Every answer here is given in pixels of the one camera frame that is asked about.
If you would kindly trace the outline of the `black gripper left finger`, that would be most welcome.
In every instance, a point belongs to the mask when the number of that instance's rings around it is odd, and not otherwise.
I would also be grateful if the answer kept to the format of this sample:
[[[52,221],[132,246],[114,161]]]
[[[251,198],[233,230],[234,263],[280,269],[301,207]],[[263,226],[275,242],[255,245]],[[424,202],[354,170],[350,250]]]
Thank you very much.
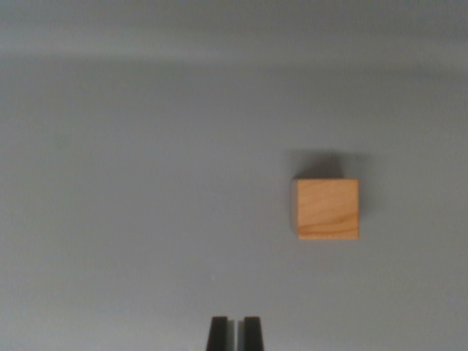
[[[227,316],[212,317],[206,351],[234,351],[235,325]]]

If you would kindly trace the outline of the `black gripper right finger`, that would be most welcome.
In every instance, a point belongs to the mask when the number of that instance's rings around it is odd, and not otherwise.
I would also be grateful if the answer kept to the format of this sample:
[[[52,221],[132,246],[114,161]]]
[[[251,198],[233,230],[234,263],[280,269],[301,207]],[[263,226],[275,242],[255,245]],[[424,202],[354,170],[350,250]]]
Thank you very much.
[[[261,319],[258,316],[245,317],[238,322],[237,351],[264,351]]]

